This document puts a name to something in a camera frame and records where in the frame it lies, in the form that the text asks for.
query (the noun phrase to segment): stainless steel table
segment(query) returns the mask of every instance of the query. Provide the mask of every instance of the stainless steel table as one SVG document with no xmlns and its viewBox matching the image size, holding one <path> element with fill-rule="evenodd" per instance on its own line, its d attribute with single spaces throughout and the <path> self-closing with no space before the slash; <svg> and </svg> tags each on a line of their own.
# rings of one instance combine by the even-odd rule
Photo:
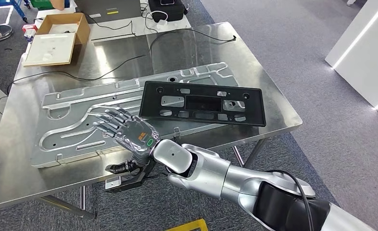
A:
<svg viewBox="0 0 378 231">
<path fill-rule="evenodd" d="M 237 37 L 233 42 L 219 42 L 193 31 L 182 30 L 163 35 L 152 46 L 159 34 L 150 34 L 75 47 L 72 63 L 55 67 L 24 68 L 21 62 L 15 79 L 50 71 L 67 71 L 83 78 L 96 78 L 119 65 L 124 60 L 146 54 L 108 74 L 107 79 L 80 82 L 58 74 L 46 74 L 21 80 L 14 84 L 0 122 L 0 208 L 30 199 L 69 210 L 80 216 L 93 218 L 84 210 L 84 192 L 81 191 L 81 208 L 61 201 L 51 194 L 80 187 L 113 177 L 104 168 L 130 158 L 128 151 L 118 151 L 69 164 L 50 168 L 34 168 L 30 155 L 34 144 L 38 108 L 45 94 L 84 86 L 111 83 L 123 79 L 148 76 L 194 66 L 226 62 L 240 86 L 261 88 L 263 91 L 267 125 L 264 128 L 227 125 L 181 137 L 181 142 L 213 150 L 258 141 L 251 157 L 244 164 L 249 166 L 263 146 L 266 138 L 296 129 L 301 118 L 277 88 L 263 67 L 229 23 L 195 28 L 220 39 Z"/>
</svg>

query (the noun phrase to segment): cardboard box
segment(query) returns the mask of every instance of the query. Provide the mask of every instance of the cardboard box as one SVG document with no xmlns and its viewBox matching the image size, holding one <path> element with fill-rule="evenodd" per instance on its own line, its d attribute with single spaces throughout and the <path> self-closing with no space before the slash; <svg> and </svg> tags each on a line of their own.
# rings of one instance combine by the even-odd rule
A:
<svg viewBox="0 0 378 231">
<path fill-rule="evenodd" d="M 63 65 L 71 62 L 74 45 L 87 44 L 90 27 L 83 13 L 47 15 L 43 20 L 24 66 Z"/>
</svg>

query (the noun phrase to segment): floor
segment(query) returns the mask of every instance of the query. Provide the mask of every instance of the floor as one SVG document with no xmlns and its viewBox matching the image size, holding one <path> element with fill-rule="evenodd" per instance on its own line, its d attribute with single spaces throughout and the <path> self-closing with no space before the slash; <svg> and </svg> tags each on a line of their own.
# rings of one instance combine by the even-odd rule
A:
<svg viewBox="0 0 378 231">
<path fill-rule="evenodd" d="M 324 61 L 360 4 L 347 7 L 342 0 L 186 2 L 193 26 L 224 21 L 234 26 L 304 121 L 292 135 L 270 139 L 253 168 L 294 172 L 309 181 L 321 198 L 337 201 L 378 230 L 378 113 Z M 11 22 L 15 37 L 0 43 L 2 90 L 13 78 L 26 46 L 20 18 Z M 251 148 L 249 144 L 240 150 L 246 154 Z M 233 159 L 230 150 L 222 155 Z M 89 186 L 88 207 L 96 208 L 96 221 L 76 219 L 29 201 L 0 210 L 0 230 L 164 230 L 197 218 L 205 218 L 211 230 L 261 228 L 225 201 L 166 185 L 166 179 L 159 177 L 123 194 L 104 193 L 100 183 Z M 76 203 L 77 195 L 71 190 L 58 197 Z M 152 222 L 154 216 L 158 223 Z"/>
<path fill-rule="evenodd" d="M 342 0 L 202 3 L 216 22 L 234 26 L 301 116 L 304 124 L 292 135 L 342 208 L 378 230 L 378 112 L 324 61 L 359 6 Z"/>
</svg>

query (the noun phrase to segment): aluminum plate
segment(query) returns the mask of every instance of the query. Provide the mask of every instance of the aluminum plate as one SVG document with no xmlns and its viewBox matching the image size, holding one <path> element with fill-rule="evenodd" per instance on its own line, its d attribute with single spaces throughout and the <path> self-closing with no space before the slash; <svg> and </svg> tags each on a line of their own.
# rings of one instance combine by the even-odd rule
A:
<svg viewBox="0 0 378 231">
<path fill-rule="evenodd" d="M 39 111 L 31 156 L 32 166 L 51 167 L 124 149 L 92 126 L 97 121 L 95 114 L 103 113 L 108 107 L 119 106 L 138 115 L 146 81 L 238 85 L 227 64 L 218 63 L 49 93 L 45 95 Z M 157 128 L 163 139 L 172 138 L 177 130 L 175 128 L 179 128 L 180 135 L 184 136 L 224 126 L 182 121 L 148 121 Z"/>
</svg>

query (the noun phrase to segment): robotic arm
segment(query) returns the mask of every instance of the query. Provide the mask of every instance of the robotic arm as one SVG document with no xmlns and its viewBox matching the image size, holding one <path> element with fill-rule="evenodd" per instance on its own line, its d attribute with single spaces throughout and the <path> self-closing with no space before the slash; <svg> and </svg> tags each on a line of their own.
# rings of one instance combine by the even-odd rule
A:
<svg viewBox="0 0 378 231">
<path fill-rule="evenodd" d="M 373 231 L 338 206 L 315 199 L 308 183 L 286 172 L 245 169 L 231 165 L 215 152 L 161 141 L 154 127 L 122 108 L 106 110 L 98 119 L 101 122 L 94 124 L 96 128 L 133 153 L 131 161 L 106 168 L 114 174 L 131 172 L 153 159 L 167 167 L 173 185 L 230 200 L 271 231 L 310 230 L 303 195 L 314 231 Z"/>
</svg>

